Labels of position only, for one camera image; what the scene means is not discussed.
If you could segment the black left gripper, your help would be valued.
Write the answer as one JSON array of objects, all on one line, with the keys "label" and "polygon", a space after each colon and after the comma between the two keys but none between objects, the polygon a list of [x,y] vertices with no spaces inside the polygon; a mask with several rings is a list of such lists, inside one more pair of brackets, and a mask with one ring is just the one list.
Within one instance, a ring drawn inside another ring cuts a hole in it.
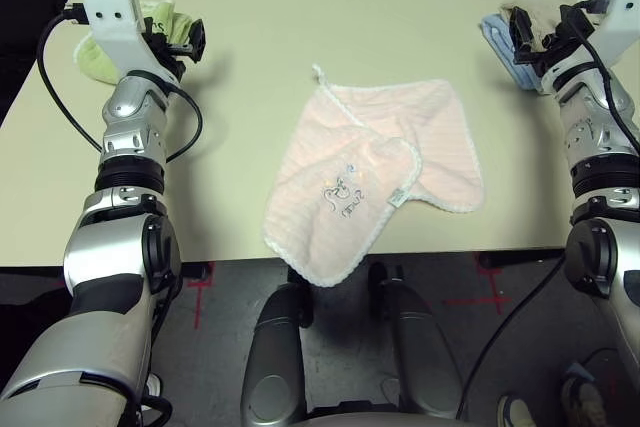
[{"label": "black left gripper", "polygon": [[179,58],[190,58],[198,63],[206,47],[206,32],[201,19],[197,19],[192,25],[187,22],[178,29],[177,39],[171,40],[166,33],[154,31],[153,19],[145,17],[142,37],[155,59],[175,78],[182,78],[186,71],[184,62]]}]

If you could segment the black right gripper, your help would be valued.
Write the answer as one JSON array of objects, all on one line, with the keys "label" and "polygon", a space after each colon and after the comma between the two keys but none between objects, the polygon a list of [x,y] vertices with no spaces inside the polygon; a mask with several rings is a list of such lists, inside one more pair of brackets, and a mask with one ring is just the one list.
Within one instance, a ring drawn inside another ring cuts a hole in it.
[{"label": "black right gripper", "polygon": [[542,39],[542,50],[534,51],[528,12],[518,6],[511,9],[509,33],[514,46],[514,62],[530,65],[537,76],[544,76],[554,65],[569,57],[575,47],[584,45],[594,32],[594,25],[581,8],[563,4],[559,11],[556,34],[547,34]]}]

